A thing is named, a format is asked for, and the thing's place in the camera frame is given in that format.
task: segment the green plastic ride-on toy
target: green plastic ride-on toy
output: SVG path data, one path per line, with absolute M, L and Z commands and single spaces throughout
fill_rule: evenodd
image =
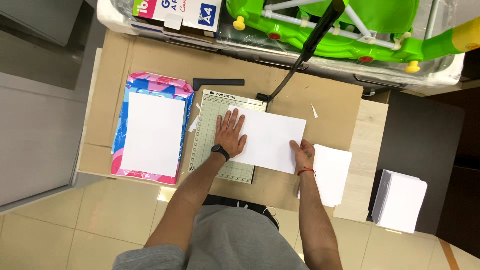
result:
M 264 5 L 264 0 L 227 0 L 227 10 L 236 18 L 233 26 L 261 30 L 272 39 L 302 49 L 318 17 L 332 0 L 290 0 Z M 419 0 L 343 0 L 345 10 L 318 44 L 314 54 L 334 58 L 408 63 L 405 71 L 420 70 L 418 63 L 447 54 L 480 48 L 480 17 L 425 40 L 412 38 L 412 23 Z M 296 17 L 275 11 L 298 7 Z M 430 18 L 427 33 L 431 35 Z M 389 34 L 382 40 L 377 34 Z

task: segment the black watch strap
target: black watch strap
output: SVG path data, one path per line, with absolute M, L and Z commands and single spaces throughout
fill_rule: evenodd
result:
M 230 155 L 223 149 L 221 145 L 214 145 L 212 146 L 212 152 L 218 152 L 222 154 L 225 157 L 225 162 L 227 162 L 230 159 Z

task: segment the wooden desk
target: wooden desk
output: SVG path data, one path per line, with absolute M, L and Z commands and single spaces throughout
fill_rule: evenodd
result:
M 247 98 L 254 98 L 259 89 L 264 89 L 264 92 L 274 89 L 287 73 L 286 70 L 108 31 L 94 93 L 89 99 L 90 111 L 79 171 L 112 177 L 110 150 L 113 133 L 125 80 L 136 70 L 187 81 L 194 77 L 245 78 L 245 86 L 206 88 Z M 368 207 L 373 181 L 373 176 L 369 174 L 376 167 L 387 105 L 361 100 L 361 92 L 360 86 L 295 74 L 281 94 L 269 104 L 268 112 L 306 119 L 305 139 L 353 152 L 344 195 L 345 205 L 337 215 L 365 221 L 363 213 Z M 202 95 L 197 93 L 193 103 L 200 103 L 201 98 Z M 313 116 L 312 105 L 318 118 Z M 198 109 L 193 106 L 189 124 L 197 114 Z M 189 174 L 193 140 L 194 133 L 187 132 L 177 185 Z M 122 179 L 159 184 L 131 177 Z M 210 194 L 298 211 L 298 184 L 295 175 L 257 167 L 253 184 L 215 178 Z

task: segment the cardboard box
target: cardboard box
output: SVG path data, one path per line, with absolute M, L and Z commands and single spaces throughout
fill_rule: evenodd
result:
M 108 30 L 91 100 L 79 171 L 112 177 L 110 151 L 121 97 L 127 76 L 137 70 L 181 78 L 187 82 L 192 82 L 193 78 L 243 78 L 245 86 L 204 87 L 246 98 L 255 98 L 257 92 L 271 94 L 288 73 L 287 70 Z M 201 103 L 202 89 L 195 93 L 194 104 Z M 297 73 L 268 105 L 267 112 L 306 119 L 303 136 L 306 140 L 348 151 L 361 94 L 361 86 Z M 312 106 L 318 118 L 314 117 Z M 198 113 L 199 109 L 193 106 L 189 125 Z M 194 132 L 187 132 L 185 136 L 176 186 L 190 174 L 188 166 L 194 137 Z M 121 178 L 157 184 L 148 180 Z M 210 194 L 298 211 L 298 185 L 296 175 L 257 167 L 252 184 L 215 178 Z
M 162 21 L 175 30 L 201 29 L 206 37 L 216 37 L 222 0 L 134 0 L 132 15 Z

